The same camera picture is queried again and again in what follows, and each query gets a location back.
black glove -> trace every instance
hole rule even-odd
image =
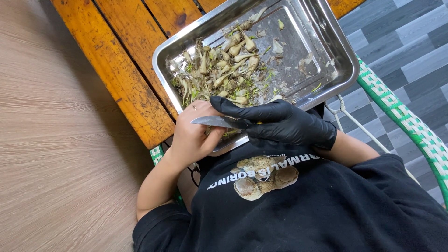
[[[260,139],[290,145],[314,145],[331,150],[336,140],[336,127],[289,102],[275,100],[268,104],[239,108],[221,96],[210,97],[211,105],[220,113],[263,124],[247,129],[249,140],[258,146]]]

teddy bear print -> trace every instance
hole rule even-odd
[[[295,167],[286,166],[279,170],[271,167],[271,165],[284,160],[284,156],[256,156],[239,161],[237,166],[230,171],[231,173],[251,172],[253,174],[254,172],[255,176],[238,179],[233,184],[233,188],[241,198],[253,201],[272,190],[285,188],[294,184],[299,175]],[[266,167],[270,168],[271,174],[266,173],[265,175],[261,175],[258,171]]]

stainless steel tray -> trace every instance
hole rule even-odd
[[[178,113],[183,108],[180,97],[171,86],[172,75],[165,66],[166,58],[176,58],[184,50],[194,52],[195,40],[200,37],[204,45],[219,46],[224,42],[222,29],[236,21],[242,23],[263,7],[268,8],[247,35],[267,29],[265,37],[255,40],[260,52],[272,45],[275,37],[286,43],[283,45],[283,63],[269,65],[279,72],[271,85],[280,85],[284,81],[286,100],[295,100],[297,107],[308,110],[356,81],[359,63],[326,0],[227,0],[162,43],[154,52],[154,71]],[[279,30],[278,19],[285,29]],[[306,77],[298,65],[310,52],[313,61],[306,65]],[[261,56],[261,60],[266,62],[272,55],[271,49]],[[332,59],[334,65],[328,64]],[[239,133],[220,142],[210,156],[219,156],[248,141],[247,135]]]

knife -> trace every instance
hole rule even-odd
[[[246,130],[250,126],[254,124],[260,124],[261,122],[254,123],[246,119],[234,118],[229,116],[204,116],[192,120],[191,123]]]

wooden bench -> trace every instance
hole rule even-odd
[[[193,0],[51,0],[147,148],[174,131],[178,114],[152,68],[154,50],[202,16]],[[364,0],[329,0],[337,18]],[[224,0],[198,0],[209,12]]]

